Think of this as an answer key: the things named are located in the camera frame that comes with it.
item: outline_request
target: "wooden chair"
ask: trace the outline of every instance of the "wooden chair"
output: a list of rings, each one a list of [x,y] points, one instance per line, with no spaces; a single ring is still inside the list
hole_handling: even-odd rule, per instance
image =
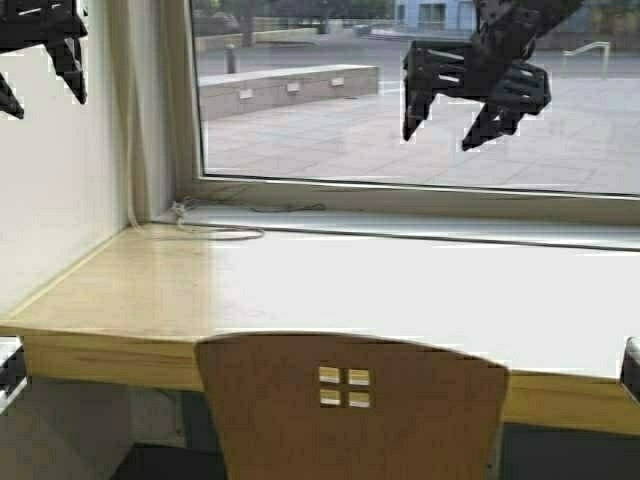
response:
[[[485,480],[506,368],[426,345],[239,334],[196,347],[230,480]]]

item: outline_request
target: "road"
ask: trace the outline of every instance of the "road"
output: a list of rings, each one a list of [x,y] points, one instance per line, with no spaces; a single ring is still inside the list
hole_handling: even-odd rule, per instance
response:
[[[351,34],[322,35],[313,44],[292,44],[254,48],[237,48],[240,72],[272,68],[308,67],[335,63],[366,64],[380,67],[381,81],[397,82],[402,78],[402,58],[407,50],[403,41],[355,38]],[[532,62],[553,74],[562,74],[562,53],[539,51]],[[564,75],[576,78],[600,75],[600,53],[586,53],[570,58]],[[198,56],[199,75],[225,73],[224,51],[214,50]],[[640,54],[612,53],[611,78],[640,78]]]

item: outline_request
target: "desk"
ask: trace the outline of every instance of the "desk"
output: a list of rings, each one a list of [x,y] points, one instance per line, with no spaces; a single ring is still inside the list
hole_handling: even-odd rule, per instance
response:
[[[157,233],[170,227],[153,227]],[[0,321],[32,375],[200,391],[193,346],[241,330],[410,338],[515,369],[504,420],[640,434],[616,384],[640,255],[270,233],[125,230]]]

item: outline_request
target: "metal railing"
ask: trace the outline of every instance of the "metal railing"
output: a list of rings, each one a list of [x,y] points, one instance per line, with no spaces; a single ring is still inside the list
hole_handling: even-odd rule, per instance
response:
[[[609,56],[611,55],[611,42],[593,42],[576,50],[565,50],[563,52],[562,72],[566,74],[567,60],[581,53],[588,52],[594,48],[602,48],[602,78],[609,76]]]

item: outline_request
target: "window ledge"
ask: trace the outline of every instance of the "window ledge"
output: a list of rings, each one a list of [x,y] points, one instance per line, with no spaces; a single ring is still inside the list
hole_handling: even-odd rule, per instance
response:
[[[175,223],[169,210],[154,218]],[[640,252],[640,227],[584,225],[531,220],[427,217],[335,210],[256,211],[245,206],[202,204],[185,222],[200,226],[250,226],[267,231],[303,231],[391,238],[426,239]]]

